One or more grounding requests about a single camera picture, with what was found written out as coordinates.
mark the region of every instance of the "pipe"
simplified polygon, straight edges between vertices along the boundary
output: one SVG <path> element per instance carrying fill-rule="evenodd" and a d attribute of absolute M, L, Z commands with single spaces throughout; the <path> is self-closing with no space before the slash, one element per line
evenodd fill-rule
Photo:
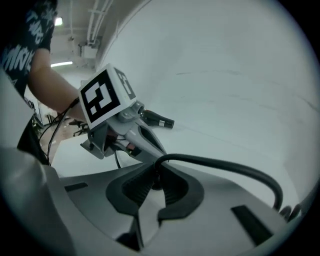
<path fill-rule="evenodd" d="M 94 36 L 94 41 L 93 41 L 94 44 L 96 43 L 96 40 L 97 40 L 97 37 L 98 37 L 98 33 L 99 33 L 99 30 L 100 30 L 100 27 L 101 27 L 101 25 L 102 25 L 102 23 L 103 23 L 103 21 L 104 21 L 104 18 L 105 18 L 105 16 L 106 16 L 107 12 L 109 11 L 109 8 L 111 7 L 112 3 L 113 3 L 113 1 L 111 0 L 111 1 L 110 1 L 110 4 L 107 6 L 107 8 L 106 8 L 105 11 L 104 11 L 104 14 L 103 14 L 103 16 L 102 16 L 102 18 L 101 18 L 101 22 L 100 22 L 100 24 L 99 24 L 99 26 L 98 26 L 98 29 L 96 30 L 96 34 L 95 34 L 95 36 Z"/>
<path fill-rule="evenodd" d="M 90 15 L 88 32 L 86 34 L 86 42 L 87 42 L 87 44 L 89 44 L 89 42 L 90 42 L 91 29 L 92 29 L 92 25 L 94 23 L 94 18 L 95 18 L 95 12 L 94 11 L 97 10 L 98 4 L 99 4 L 99 0 L 95 0 L 94 5 L 93 5 L 93 11 L 91 12 L 91 15 Z"/>
<path fill-rule="evenodd" d="M 87 30 L 88 28 L 87 27 L 72 27 L 72 30 Z M 71 30 L 70 27 L 59 27 L 59 28 L 55 28 L 54 31 L 69 31 Z"/>
<path fill-rule="evenodd" d="M 98 19 L 96 20 L 96 23 L 95 23 L 95 26 L 94 26 L 94 30 L 93 30 L 93 34 L 91 36 L 91 40 L 92 41 L 95 41 L 95 38 L 97 37 L 98 35 L 98 31 L 101 27 L 101 23 L 103 21 L 103 18 L 106 14 L 106 10 L 109 9 L 109 7 L 111 6 L 113 0 L 105 0 L 104 4 L 103 4 L 103 7 L 101 9 L 101 14 L 99 14 L 98 16 Z"/>
<path fill-rule="evenodd" d="M 70 33 L 71 36 L 74 34 L 73 28 L 72 28 L 72 7 L 73 7 L 74 1 L 70 0 L 70 15 L 69 15 L 69 19 L 70 19 Z"/>
<path fill-rule="evenodd" d="M 140 5 L 138 5 L 138 7 L 134 10 L 134 12 L 132 12 L 130 14 L 130 18 L 128 19 L 127 22 L 125 22 L 124 24 L 121 25 L 121 29 L 118 32 L 116 32 L 116 35 L 113 35 L 111 37 L 111 39 L 109 40 L 109 42 L 107 43 L 107 45 L 105 46 L 105 49 L 102 51 L 101 53 L 101 57 L 100 59 L 96 60 L 96 66 L 97 66 L 97 70 L 99 70 L 102 67 L 102 63 L 104 63 L 104 61 L 106 60 L 106 57 L 112 47 L 112 45 L 114 44 L 114 42 L 116 41 L 116 38 L 118 37 L 118 35 L 121 33 L 121 31 L 126 27 L 126 25 L 130 22 L 130 20 L 138 13 L 140 12 L 144 7 L 146 7 L 147 4 L 149 4 L 151 2 L 151 0 L 144 0 Z"/>
<path fill-rule="evenodd" d="M 73 55 L 76 57 L 77 54 L 76 54 L 76 46 L 75 46 L 75 38 L 74 38 L 74 29 L 72 27 L 72 8 L 73 8 L 73 4 L 74 4 L 74 1 L 73 0 L 70 0 L 70 15 L 69 15 L 69 19 L 70 19 L 70 34 L 71 34 L 71 44 L 72 44 L 72 52 L 73 52 Z"/>

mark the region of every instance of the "black slot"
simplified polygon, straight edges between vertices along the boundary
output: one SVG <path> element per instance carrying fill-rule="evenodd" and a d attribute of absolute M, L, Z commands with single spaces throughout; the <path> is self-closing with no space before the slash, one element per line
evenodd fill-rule
<path fill-rule="evenodd" d="M 64 189 L 65 189 L 65 191 L 70 192 L 70 191 L 74 191 L 74 190 L 83 189 L 86 187 L 88 187 L 88 184 L 81 182 L 81 183 L 77 183 L 77 184 L 64 186 Z"/>
<path fill-rule="evenodd" d="M 162 165 L 159 173 L 166 205 L 158 212 L 160 223 L 164 220 L 183 219 L 202 203 L 205 190 L 196 178 L 169 165 Z"/>
<path fill-rule="evenodd" d="M 165 153 L 163 151 L 163 149 L 160 147 L 160 145 L 158 144 L 158 142 L 156 141 L 156 139 L 154 138 L 154 136 L 143 126 L 139 126 L 138 128 L 140 134 L 147 140 L 149 141 L 151 144 L 153 144 L 158 150 L 160 150 L 161 152 Z"/>
<path fill-rule="evenodd" d="M 120 235 L 116 241 L 137 252 L 143 248 L 144 244 L 141 237 L 139 219 L 137 217 L 134 218 L 130 231 Z"/>
<path fill-rule="evenodd" d="M 272 237 L 273 234 L 245 205 L 233 207 L 231 211 L 256 246 Z"/>
<path fill-rule="evenodd" d="M 106 198 L 119 213 L 136 216 L 151 189 L 153 179 L 153 166 L 143 165 L 111 181 L 105 191 Z"/>

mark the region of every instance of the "wire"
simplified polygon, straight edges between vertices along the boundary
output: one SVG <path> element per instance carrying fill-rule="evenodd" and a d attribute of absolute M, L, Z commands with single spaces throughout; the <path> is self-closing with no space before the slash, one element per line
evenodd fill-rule
<path fill-rule="evenodd" d="M 43 131 L 43 133 L 40 135 L 40 137 L 39 137 L 39 142 L 40 142 L 40 140 L 41 140 L 41 138 L 42 138 L 42 136 L 45 134 L 45 132 L 51 127 L 51 126 L 53 126 L 54 125 L 54 123 L 55 123 L 55 121 L 56 121 L 56 119 L 57 118 L 59 118 L 62 114 L 63 114 L 64 112 L 62 112 L 62 113 L 60 113 L 60 114 L 58 114 L 53 120 L 52 120 L 52 122 L 50 123 L 50 125 Z"/>
<path fill-rule="evenodd" d="M 50 165 L 50 160 L 49 160 L 49 153 L 50 153 L 50 149 L 51 149 L 51 144 L 52 144 L 52 141 L 54 140 L 54 137 L 58 131 L 58 129 L 60 128 L 61 124 L 63 123 L 63 121 L 65 120 L 67 114 L 69 113 L 70 109 L 72 109 L 76 104 L 78 104 L 79 102 L 79 98 L 76 98 L 70 105 L 69 107 L 63 111 L 60 115 L 63 115 L 62 118 L 59 120 L 59 123 L 58 125 L 56 126 L 56 128 L 54 129 L 54 132 L 51 136 L 51 139 L 49 141 L 49 144 L 48 144 L 48 152 L 47 152 L 47 159 L 48 159 L 48 164 Z"/>
<path fill-rule="evenodd" d="M 114 152 L 114 159 L 115 159 L 116 166 L 118 166 L 118 169 L 120 169 L 121 166 L 118 160 L 117 151 Z"/>
<path fill-rule="evenodd" d="M 278 184 L 278 182 L 270 177 L 269 175 L 263 173 L 262 171 L 259 171 L 257 169 L 234 163 L 234 162 L 228 162 L 223 160 L 216 160 L 211 158 L 205 158 L 200 156 L 194 156 L 194 155 L 187 155 L 187 154 L 166 154 L 161 156 L 156 160 L 153 167 L 157 171 L 161 164 L 164 161 L 167 160 L 178 160 L 183 162 L 188 162 L 196 165 L 201 166 L 207 166 L 211 168 L 221 169 L 228 172 L 240 174 L 247 176 L 249 178 L 252 178 L 256 181 L 259 181 L 266 186 L 268 186 L 274 193 L 274 204 L 273 208 L 277 211 L 280 210 L 281 204 L 283 202 L 283 191 L 281 189 L 281 186 Z"/>
<path fill-rule="evenodd" d="M 297 205 L 293 208 L 293 210 L 292 210 L 292 212 L 291 212 L 291 214 L 290 214 L 290 217 L 288 218 L 288 222 L 290 222 L 290 221 L 292 221 L 294 218 L 296 218 L 296 217 L 299 215 L 300 212 L 301 212 L 301 206 L 300 206 L 300 204 L 297 204 Z"/>

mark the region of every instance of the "ceiling light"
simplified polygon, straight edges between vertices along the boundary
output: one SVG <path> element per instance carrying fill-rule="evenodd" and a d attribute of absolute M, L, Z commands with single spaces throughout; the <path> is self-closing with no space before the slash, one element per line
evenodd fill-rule
<path fill-rule="evenodd" d="M 54 21 L 55 26 L 61 26 L 62 25 L 62 18 L 61 17 L 56 17 Z"/>
<path fill-rule="evenodd" d="M 55 64 L 51 64 L 51 68 L 58 67 L 58 66 L 71 65 L 72 63 L 73 63 L 72 61 L 55 63 Z"/>

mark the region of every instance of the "white wall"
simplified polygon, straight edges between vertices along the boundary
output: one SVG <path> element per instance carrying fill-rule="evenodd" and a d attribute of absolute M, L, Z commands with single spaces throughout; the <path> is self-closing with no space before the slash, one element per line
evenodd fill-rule
<path fill-rule="evenodd" d="M 56 71 L 76 89 L 80 88 L 81 80 L 88 80 L 94 74 L 92 69 L 76 67 L 65 67 Z"/>
<path fill-rule="evenodd" d="M 285 205 L 308 194 L 319 178 L 319 67 L 277 3 L 152 0 L 118 31 L 97 68 L 112 63 L 148 109 L 175 120 L 155 130 L 168 153 L 266 172 Z M 200 169 L 272 204 L 258 182 Z"/>

